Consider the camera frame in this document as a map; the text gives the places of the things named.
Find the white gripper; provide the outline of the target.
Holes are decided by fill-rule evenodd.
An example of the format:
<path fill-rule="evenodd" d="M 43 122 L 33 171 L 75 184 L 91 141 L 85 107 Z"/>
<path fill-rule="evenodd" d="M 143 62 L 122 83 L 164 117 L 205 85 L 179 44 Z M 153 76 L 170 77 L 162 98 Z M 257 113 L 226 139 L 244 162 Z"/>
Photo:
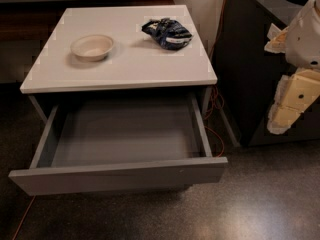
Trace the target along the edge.
<path fill-rule="evenodd" d="M 269 110 L 267 129 L 281 135 L 320 97 L 320 0 L 308 0 L 264 50 L 285 52 L 287 62 L 300 67 L 291 76 L 281 77 Z"/>

